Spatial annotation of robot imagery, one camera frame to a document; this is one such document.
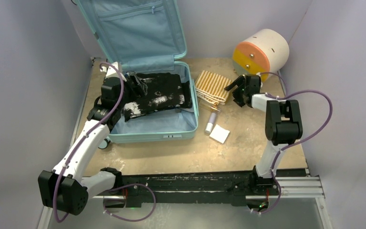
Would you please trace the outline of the lavender white tube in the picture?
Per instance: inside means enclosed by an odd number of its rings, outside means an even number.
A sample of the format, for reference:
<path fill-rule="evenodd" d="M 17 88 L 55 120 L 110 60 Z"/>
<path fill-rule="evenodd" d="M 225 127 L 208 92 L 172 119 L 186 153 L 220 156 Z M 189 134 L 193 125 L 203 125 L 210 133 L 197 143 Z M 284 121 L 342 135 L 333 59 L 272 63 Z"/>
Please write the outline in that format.
<path fill-rule="evenodd" d="M 217 113 L 216 112 L 211 112 L 210 117 L 208 119 L 208 122 L 206 124 L 205 130 L 204 130 L 204 132 L 206 134 L 210 134 L 211 133 L 211 131 L 212 131 L 213 127 L 214 127 L 214 123 L 216 121 L 216 117 L 217 117 Z"/>

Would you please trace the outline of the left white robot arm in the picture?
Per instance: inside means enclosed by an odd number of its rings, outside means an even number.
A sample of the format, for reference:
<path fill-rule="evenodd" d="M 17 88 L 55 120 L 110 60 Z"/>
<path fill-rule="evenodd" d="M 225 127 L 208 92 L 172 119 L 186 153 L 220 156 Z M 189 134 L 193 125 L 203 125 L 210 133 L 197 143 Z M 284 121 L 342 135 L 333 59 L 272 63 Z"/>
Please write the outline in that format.
<path fill-rule="evenodd" d="M 88 178 L 83 174 L 96 149 L 120 120 L 124 106 L 146 96 L 147 85 L 135 73 L 127 73 L 122 78 L 105 77 L 101 92 L 66 156 L 38 177 L 42 203 L 55 211 L 79 215 L 92 197 L 104 191 L 118 195 L 123 189 L 122 174 L 115 168 L 103 168 Z"/>

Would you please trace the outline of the small gold capped bottle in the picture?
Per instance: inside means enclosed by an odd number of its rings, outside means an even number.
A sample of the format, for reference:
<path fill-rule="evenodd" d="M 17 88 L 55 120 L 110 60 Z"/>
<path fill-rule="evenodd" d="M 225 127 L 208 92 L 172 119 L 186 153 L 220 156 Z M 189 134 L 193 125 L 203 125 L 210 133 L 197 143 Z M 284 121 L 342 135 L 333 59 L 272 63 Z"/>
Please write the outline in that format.
<path fill-rule="evenodd" d="M 209 110 L 210 112 L 215 112 L 215 113 L 221 112 L 221 110 L 217 106 L 212 105 L 212 104 L 200 104 L 200 107 L 202 107 L 206 110 Z"/>

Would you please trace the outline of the orange white striped cloth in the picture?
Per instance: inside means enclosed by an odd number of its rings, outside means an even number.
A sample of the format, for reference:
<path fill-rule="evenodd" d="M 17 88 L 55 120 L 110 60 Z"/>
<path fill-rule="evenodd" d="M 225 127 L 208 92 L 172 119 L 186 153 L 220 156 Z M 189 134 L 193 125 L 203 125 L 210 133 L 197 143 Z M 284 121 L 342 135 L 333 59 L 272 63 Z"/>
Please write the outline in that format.
<path fill-rule="evenodd" d="M 224 105 L 229 97 L 225 87 L 233 80 L 220 74 L 203 70 L 195 81 L 197 96 L 211 105 Z"/>

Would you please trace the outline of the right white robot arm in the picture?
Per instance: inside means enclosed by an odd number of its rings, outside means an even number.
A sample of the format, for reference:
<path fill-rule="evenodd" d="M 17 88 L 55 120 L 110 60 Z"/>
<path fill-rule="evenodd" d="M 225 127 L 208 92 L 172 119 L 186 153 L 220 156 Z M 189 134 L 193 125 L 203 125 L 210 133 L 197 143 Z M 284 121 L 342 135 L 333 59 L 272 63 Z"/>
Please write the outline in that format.
<path fill-rule="evenodd" d="M 232 91 L 234 102 L 265 112 L 264 132 L 267 145 L 260 161 L 254 166 L 248 187 L 260 194 L 274 183 L 277 167 L 285 147 L 294 144 L 303 134 L 303 126 L 297 100 L 285 100 L 261 93 L 261 77 L 242 75 L 224 90 Z"/>

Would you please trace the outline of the black white patterned garment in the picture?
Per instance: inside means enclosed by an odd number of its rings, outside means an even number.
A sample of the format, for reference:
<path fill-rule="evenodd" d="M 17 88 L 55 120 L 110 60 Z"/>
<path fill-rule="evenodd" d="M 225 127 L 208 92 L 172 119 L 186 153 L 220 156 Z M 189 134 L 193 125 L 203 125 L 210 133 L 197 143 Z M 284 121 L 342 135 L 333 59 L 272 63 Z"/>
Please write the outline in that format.
<path fill-rule="evenodd" d="M 174 108 L 191 108 L 190 82 L 181 82 L 180 75 L 171 73 L 137 73 L 147 86 L 147 94 L 125 104 L 122 114 L 125 122 L 158 111 Z"/>

